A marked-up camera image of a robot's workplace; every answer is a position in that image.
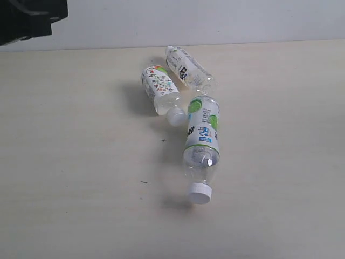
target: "white table surface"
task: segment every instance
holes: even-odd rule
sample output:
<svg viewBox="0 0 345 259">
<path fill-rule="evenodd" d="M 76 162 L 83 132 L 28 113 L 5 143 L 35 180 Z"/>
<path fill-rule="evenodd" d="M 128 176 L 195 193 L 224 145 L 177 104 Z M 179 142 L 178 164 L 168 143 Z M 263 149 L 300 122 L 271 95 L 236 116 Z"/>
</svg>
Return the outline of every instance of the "white table surface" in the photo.
<svg viewBox="0 0 345 259">
<path fill-rule="evenodd" d="M 345 258 L 345 41 L 186 49 L 219 82 L 202 206 L 140 84 L 164 48 L 0 53 L 1 259 Z"/>
</svg>

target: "plastic bottle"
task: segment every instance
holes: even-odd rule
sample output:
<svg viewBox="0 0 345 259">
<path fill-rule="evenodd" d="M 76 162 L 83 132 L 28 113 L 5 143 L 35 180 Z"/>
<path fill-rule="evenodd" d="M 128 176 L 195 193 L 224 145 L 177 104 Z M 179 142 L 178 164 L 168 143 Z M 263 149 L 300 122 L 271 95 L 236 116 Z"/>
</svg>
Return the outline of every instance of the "plastic bottle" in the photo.
<svg viewBox="0 0 345 259">
<path fill-rule="evenodd" d="M 181 47 L 165 49 L 167 64 L 188 88 L 210 95 L 216 88 L 214 77 Z"/>
<path fill-rule="evenodd" d="M 141 81 L 158 115 L 166 114 L 170 125 L 174 127 L 186 121 L 187 116 L 179 108 L 180 92 L 162 66 L 157 65 L 144 69 Z"/>
<path fill-rule="evenodd" d="M 190 102 L 183 163 L 190 181 L 188 199 L 193 203 L 211 200 L 209 184 L 219 162 L 218 119 L 219 105 L 212 97 L 198 96 Z"/>
</svg>

